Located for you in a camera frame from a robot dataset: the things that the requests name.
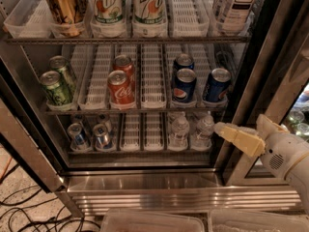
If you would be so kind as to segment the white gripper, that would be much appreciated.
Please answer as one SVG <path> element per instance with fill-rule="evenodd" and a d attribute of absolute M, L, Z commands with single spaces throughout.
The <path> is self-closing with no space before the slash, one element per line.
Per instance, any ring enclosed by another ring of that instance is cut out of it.
<path fill-rule="evenodd" d="M 256 121 L 257 130 L 218 122 L 214 132 L 249 157 L 260 157 L 263 166 L 276 178 L 308 174 L 309 143 L 287 132 L 265 114 Z"/>

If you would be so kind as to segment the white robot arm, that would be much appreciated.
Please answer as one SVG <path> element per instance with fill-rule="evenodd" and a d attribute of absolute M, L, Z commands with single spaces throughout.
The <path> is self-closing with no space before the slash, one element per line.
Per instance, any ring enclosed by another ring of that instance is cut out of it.
<path fill-rule="evenodd" d="M 256 129 L 218 122 L 214 132 L 248 157 L 259 157 L 275 177 L 293 187 L 309 214 L 309 143 L 260 114 Z"/>

